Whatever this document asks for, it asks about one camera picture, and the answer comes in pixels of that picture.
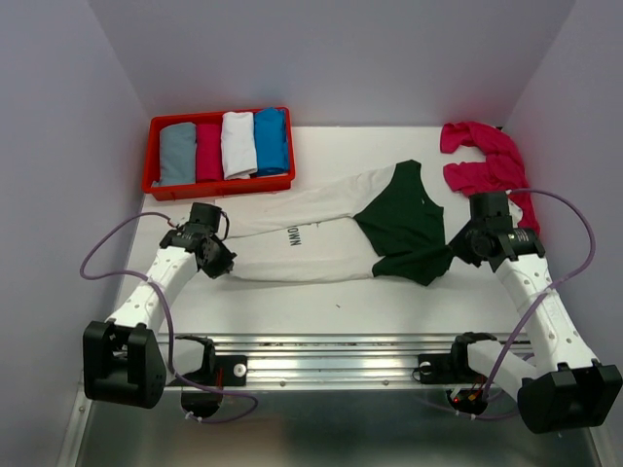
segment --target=metal floor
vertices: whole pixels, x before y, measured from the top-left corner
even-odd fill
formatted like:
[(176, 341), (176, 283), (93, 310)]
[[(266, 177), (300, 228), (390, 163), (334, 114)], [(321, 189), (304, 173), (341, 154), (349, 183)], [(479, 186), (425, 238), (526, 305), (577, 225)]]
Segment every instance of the metal floor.
[[(444, 397), (439, 389), (266, 392), (255, 414), (216, 426), (186, 421), (175, 389), (151, 411), (93, 403), (77, 465), (601, 465), (587, 430), (536, 436), (518, 417), (467, 421), (418, 401)], [(220, 412), (245, 403), (227, 401)], [(505, 399), (495, 409), (512, 407)]]

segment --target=lavender wall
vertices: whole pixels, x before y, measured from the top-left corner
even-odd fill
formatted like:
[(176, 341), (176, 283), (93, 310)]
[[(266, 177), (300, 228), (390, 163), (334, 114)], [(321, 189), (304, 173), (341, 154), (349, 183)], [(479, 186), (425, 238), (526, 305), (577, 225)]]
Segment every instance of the lavender wall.
[(90, 0), (151, 115), (502, 124), (572, 0)]
[[(578, 2), (505, 129), (523, 151), (531, 183), (572, 199), (593, 223), (595, 262), (563, 297), (602, 361), (623, 370), (621, 18), (620, 0)], [(535, 203), (554, 274), (576, 267), (587, 250), (581, 225), (554, 201)], [(608, 422), (623, 449), (622, 397)]]
[[(0, 6), (0, 464), (55, 465), (81, 336), (113, 304), (91, 245), (138, 208), (146, 114), (82, 0)], [(124, 263), (128, 235), (93, 267)]]

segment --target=white tabletop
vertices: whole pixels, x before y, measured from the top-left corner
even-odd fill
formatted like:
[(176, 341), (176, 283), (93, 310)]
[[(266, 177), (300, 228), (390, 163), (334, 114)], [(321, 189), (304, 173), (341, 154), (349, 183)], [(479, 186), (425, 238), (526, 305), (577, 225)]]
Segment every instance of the white tabletop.
[[(413, 159), (422, 164), (430, 197), (445, 207), (450, 240), (469, 218), (466, 198), (450, 191), (442, 167), (449, 162), (482, 161), (473, 148), (453, 155), (439, 152), (440, 127), (295, 127), (292, 130), (297, 178), (292, 189), (354, 175)], [(196, 199), (156, 201), (146, 196), (143, 211), (158, 210), (179, 219)], [(142, 218), (128, 260), (146, 271), (168, 227)], [(137, 280), (124, 280), (125, 300)], [(245, 282), (198, 274), (173, 305), (176, 333), (207, 334), (460, 334), (508, 333), (518, 316), (502, 286), (483, 265), (476, 269), (454, 260), (430, 286), (393, 278), (334, 284)]]

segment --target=metal frame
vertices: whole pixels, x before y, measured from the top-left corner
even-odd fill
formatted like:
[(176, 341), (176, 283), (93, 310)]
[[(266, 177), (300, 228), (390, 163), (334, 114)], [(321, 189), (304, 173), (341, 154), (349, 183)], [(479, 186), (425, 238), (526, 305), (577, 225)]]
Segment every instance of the metal frame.
[[(455, 335), (215, 335), (210, 336), (222, 355), (248, 356), (247, 384), (234, 391), (420, 390), (412, 371), (421, 353), (447, 352)], [(504, 341), (508, 335), (499, 335)], [(166, 344), (166, 335), (158, 336)], [(526, 335), (512, 347), (514, 353), (531, 352)], [(168, 387), (167, 391), (180, 391)], [(184, 391), (195, 390), (184, 387)], [(78, 460), (92, 402), (81, 383), (72, 409), (58, 467)], [(606, 427), (590, 430), (604, 466), (615, 466), (616, 455)]]

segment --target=folded blue shirt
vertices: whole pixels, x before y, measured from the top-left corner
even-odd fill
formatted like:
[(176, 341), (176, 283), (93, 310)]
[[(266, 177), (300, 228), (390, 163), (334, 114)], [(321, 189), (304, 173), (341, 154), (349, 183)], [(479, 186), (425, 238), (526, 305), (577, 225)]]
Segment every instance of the folded blue shirt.
[(160, 131), (160, 183), (188, 185), (196, 182), (197, 129), (190, 122), (166, 126)]
[(290, 169), (285, 134), (285, 111), (264, 109), (253, 116), (257, 176), (278, 175)]

